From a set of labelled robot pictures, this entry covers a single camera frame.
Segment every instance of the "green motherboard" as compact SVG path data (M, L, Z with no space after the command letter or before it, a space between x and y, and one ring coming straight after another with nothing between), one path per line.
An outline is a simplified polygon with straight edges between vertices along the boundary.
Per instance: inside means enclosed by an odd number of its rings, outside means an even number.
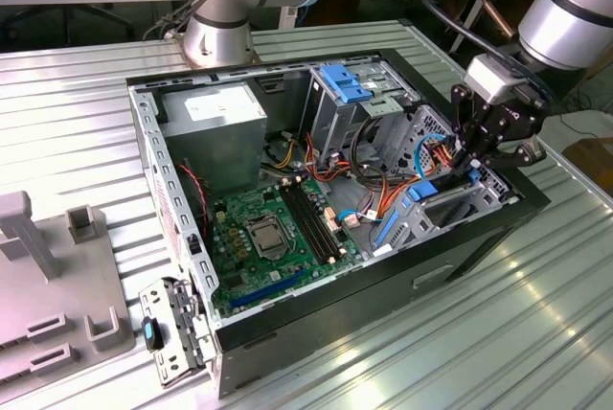
M308 198L313 217L326 223L329 204L317 183L298 187ZM292 215L283 187L267 187L223 198L215 203L213 248L209 249L219 277L214 304L222 317L236 314L286 291L309 285L361 262L359 249L341 229L325 237L340 257L323 262L317 242L309 241Z

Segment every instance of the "motherboard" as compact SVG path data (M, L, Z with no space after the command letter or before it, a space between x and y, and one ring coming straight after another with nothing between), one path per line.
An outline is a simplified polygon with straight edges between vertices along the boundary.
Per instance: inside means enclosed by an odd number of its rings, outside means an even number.
M222 317L362 262L312 179L220 199L210 249Z

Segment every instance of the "aluminum table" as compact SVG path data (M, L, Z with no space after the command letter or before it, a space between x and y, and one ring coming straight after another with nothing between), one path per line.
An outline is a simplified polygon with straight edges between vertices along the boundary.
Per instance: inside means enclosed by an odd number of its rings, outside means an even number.
M254 41L263 60L396 48L444 95L462 74L393 21ZM186 68L177 45L162 41L0 56L0 193L26 190L34 219L83 203L102 208L137 337L132 351L7 408L613 406L610 199L554 152L525 170L552 204L472 273L224 401L206 375L162 390L138 291L173 271L125 78Z

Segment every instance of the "red cable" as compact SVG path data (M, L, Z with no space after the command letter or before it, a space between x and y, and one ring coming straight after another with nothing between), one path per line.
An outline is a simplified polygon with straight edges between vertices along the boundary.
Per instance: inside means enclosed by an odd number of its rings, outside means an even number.
M207 237L207 225L209 224L209 219L207 218L207 201L204 198L204 192L200 187L200 182L198 181L198 177L196 177L192 171L187 166L179 164L179 168L181 168L185 173L192 178L193 183L198 188L198 193L200 194L200 203L202 204L202 214L204 216L204 229L202 230L202 238L205 239Z

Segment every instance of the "cpu socket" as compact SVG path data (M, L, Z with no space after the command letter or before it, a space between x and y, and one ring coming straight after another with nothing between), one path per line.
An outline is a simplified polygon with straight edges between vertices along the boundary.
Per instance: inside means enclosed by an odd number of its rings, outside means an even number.
M245 229L258 251L258 255L263 259L278 260L289 249L284 228L275 215L270 214L247 220Z

